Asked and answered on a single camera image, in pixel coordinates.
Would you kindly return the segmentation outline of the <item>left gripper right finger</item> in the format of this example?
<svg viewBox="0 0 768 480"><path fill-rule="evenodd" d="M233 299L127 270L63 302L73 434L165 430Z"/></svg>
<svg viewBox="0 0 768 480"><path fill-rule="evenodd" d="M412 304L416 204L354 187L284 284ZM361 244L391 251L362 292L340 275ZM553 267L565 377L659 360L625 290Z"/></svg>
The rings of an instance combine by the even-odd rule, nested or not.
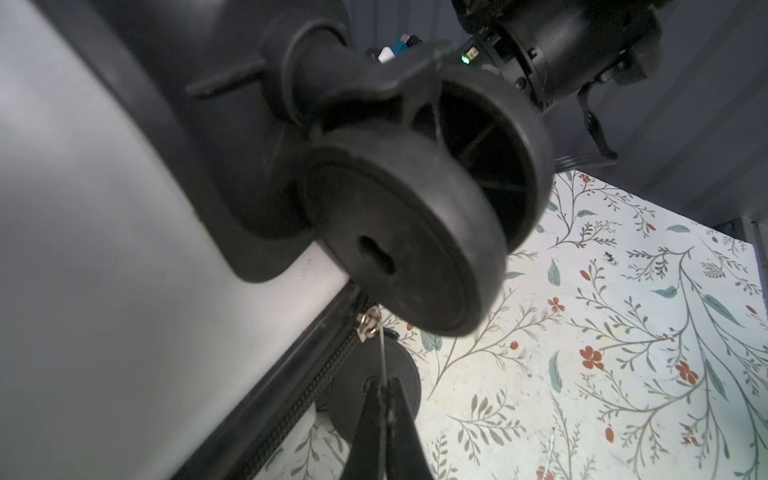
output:
<svg viewBox="0 0 768 480"><path fill-rule="evenodd" d="M396 378L386 384L386 478L433 479L404 388Z"/></svg>

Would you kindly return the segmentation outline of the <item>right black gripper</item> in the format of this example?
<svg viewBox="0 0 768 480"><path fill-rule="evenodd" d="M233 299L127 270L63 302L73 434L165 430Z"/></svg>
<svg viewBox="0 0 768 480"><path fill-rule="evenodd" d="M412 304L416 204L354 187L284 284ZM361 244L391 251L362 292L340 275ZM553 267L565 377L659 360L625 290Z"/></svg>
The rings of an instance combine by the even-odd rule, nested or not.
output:
<svg viewBox="0 0 768 480"><path fill-rule="evenodd" d="M661 1L455 1L468 66L499 74L542 111L588 85L656 75Z"/></svg>

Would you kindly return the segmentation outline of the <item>black hard-shell suitcase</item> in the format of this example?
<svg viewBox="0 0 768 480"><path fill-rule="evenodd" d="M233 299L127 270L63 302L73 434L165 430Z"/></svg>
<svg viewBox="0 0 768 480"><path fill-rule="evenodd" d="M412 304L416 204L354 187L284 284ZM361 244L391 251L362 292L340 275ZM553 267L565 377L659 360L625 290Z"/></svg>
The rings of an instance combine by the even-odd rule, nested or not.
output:
<svg viewBox="0 0 768 480"><path fill-rule="evenodd" d="M370 295L475 330L552 180L558 1L458 1L471 58L358 50L340 1L1 5L1 475L245 469Z"/></svg>

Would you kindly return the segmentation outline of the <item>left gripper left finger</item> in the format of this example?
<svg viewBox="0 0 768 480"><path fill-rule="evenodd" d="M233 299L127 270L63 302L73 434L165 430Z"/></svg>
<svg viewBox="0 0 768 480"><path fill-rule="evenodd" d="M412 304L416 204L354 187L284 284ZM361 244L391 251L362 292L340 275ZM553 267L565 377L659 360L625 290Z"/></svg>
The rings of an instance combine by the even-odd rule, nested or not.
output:
<svg viewBox="0 0 768 480"><path fill-rule="evenodd" d="M381 480L386 464L385 399L381 384L371 384L341 479Z"/></svg>

